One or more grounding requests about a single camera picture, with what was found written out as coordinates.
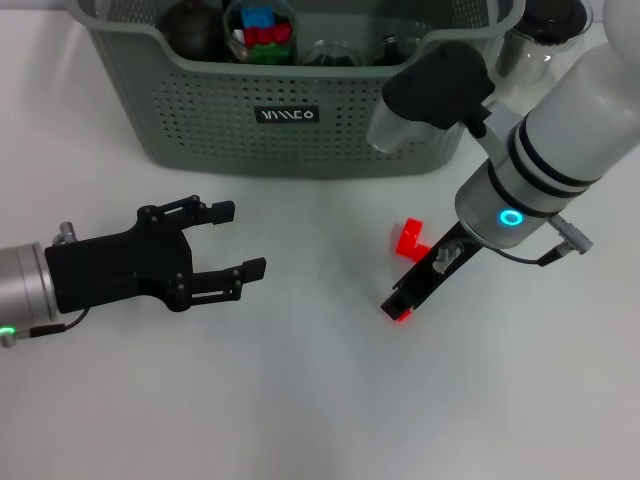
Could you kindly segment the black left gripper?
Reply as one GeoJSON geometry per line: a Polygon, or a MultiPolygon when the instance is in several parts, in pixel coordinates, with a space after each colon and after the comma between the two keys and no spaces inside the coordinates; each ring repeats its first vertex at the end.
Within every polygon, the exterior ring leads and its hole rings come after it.
{"type": "Polygon", "coordinates": [[[232,222],[235,209],[233,201],[207,205],[192,195],[140,208],[127,231],[46,248],[58,310],[71,313],[137,296],[157,298],[172,312],[239,301],[245,284],[264,278],[266,259],[193,275],[183,234],[191,226],[232,222]]]}

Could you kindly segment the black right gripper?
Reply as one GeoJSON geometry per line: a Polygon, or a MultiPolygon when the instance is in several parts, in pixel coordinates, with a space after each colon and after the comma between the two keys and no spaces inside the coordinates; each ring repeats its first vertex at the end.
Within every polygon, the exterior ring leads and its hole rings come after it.
{"type": "Polygon", "coordinates": [[[417,309],[482,246],[456,223],[393,287],[381,309],[392,320],[417,309]]]}

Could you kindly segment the dark red long toy brick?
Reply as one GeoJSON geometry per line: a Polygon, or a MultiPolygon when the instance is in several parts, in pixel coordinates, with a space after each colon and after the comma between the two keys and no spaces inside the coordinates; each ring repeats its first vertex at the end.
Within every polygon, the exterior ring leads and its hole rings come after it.
{"type": "Polygon", "coordinates": [[[270,44],[283,45],[293,34],[289,23],[276,24],[267,28],[249,27],[243,29],[244,43],[248,47],[267,46],[270,44]]]}

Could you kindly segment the blue square toy plate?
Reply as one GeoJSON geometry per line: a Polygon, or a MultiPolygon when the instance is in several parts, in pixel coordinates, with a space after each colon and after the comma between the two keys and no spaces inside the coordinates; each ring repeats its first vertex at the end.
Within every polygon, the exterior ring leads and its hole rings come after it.
{"type": "Polygon", "coordinates": [[[242,7],[240,13],[245,29],[269,29],[275,26],[274,12],[270,6],[242,7]]]}

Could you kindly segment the grey-green perforated storage bin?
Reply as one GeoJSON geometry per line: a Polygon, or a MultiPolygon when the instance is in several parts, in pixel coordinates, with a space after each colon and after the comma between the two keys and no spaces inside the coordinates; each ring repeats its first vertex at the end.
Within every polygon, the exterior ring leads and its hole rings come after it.
{"type": "Polygon", "coordinates": [[[367,128],[397,66],[373,66],[388,34],[420,38],[408,59],[437,45],[469,43],[493,65],[525,0],[287,0],[298,19],[295,65],[184,59],[156,28],[179,0],[67,0],[88,31],[145,153],[178,169],[243,176],[388,177],[427,173],[453,156],[454,127],[390,153],[367,128]],[[319,40],[347,42],[360,67],[303,66],[319,40]]]}

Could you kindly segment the large orange-red toy brick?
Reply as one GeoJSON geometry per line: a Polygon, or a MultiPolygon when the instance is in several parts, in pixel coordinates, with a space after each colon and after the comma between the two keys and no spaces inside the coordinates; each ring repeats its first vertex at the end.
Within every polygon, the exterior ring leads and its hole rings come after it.
{"type": "Polygon", "coordinates": [[[422,228],[422,221],[408,218],[401,229],[395,253],[408,259],[414,259],[417,256],[418,240],[422,228]]]}

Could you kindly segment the dark clay teapot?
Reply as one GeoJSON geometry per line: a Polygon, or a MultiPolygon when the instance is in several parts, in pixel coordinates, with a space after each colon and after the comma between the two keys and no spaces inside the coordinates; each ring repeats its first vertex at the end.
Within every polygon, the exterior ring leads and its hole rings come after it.
{"type": "Polygon", "coordinates": [[[184,59],[203,62],[225,59],[223,11],[205,0],[179,0],[160,17],[156,28],[184,59]]]}

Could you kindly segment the glass carafe with black lid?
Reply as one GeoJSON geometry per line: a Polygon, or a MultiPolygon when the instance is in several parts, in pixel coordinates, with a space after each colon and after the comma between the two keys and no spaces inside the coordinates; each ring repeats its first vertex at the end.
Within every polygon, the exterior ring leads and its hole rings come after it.
{"type": "Polygon", "coordinates": [[[521,19],[504,35],[493,73],[496,95],[545,94],[582,49],[592,23],[589,0],[525,0],[521,19]]]}

